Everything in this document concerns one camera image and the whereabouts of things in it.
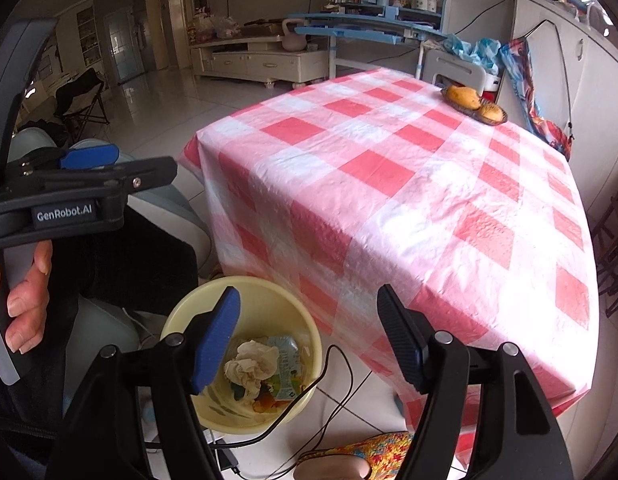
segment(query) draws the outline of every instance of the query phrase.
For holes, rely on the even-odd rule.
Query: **blue plastic package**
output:
[[[498,75],[499,67],[496,56],[500,50],[500,42],[490,38],[482,38],[475,45],[461,40],[456,35],[449,35],[442,44],[447,52],[455,54],[463,61],[480,65],[487,74]]]

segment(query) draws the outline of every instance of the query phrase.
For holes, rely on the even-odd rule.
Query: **gray chair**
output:
[[[448,52],[431,49],[426,53],[422,80],[435,85],[440,76],[473,88],[478,95],[482,95],[487,83],[487,73],[483,67]]]
[[[74,148],[107,144],[103,140],[86,139]],[[9,160],[43,146],[55,146],[44,130],[26,128],[11,141]],[[133,160],[121,153],[118,161]],[[172,236],[189,243],[196,252],[198,269],[202,275],[215,264],[212,257],[211,235],[207,225],[198,217],[186,198],[175,186],[149,189],[129,197],[128,205]],[[64,385],[65,407],[92,363],[97,352],[108,344],[115,344],[122,352],[137,350],[140,338],[132,320],[120,308],[104,301],[78,300],[78,315],[66,349]]]

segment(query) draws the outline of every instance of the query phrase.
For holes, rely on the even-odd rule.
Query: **hand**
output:
[[[38,242],[33,264],[25,279],[9,293],[7,309],[9,315],[15,319],[7,328],[5,339],[12,352],[19,350],[24,354],[42,341],[46,306],[49,303],[46,286],[51,273],[52,253],[50,241]]]

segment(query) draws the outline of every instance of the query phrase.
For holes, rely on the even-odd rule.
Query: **yellow trash can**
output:
[[[304,376],[308,386],[322,370],[322,343],[318,329],[306,307],[291,293],[275,283],[250,276],[228,276],[199,286],[180,301],[167,319],[160,338],[173,332],[184,332],[194,316],[210,311],[224,289],[234,286],[240,293],[240,319],[234,338],[256,339],[290,335],[302,354]],[[313,391],[303,397],[284,418],[287,422],[300,413]],[[250,406],[233,398],[230,382],[220,366],[214,382],[193,396],[193,405],[200,424],[229,434],[261,433],[278,418],[279,413],[256,413]]]

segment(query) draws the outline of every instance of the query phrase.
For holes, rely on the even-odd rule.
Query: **black pants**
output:
[[[0,417],[55,431],[62,421],[64,352],[78,295],[168,315],[198,286],[198,276],[191,246],[129,207],[118,231],[54,240],[52,264],[44,337],[31,350],[36,365],[13,386],[0,380]],[[23,437],[5,437],[29,456],[36,454]]]

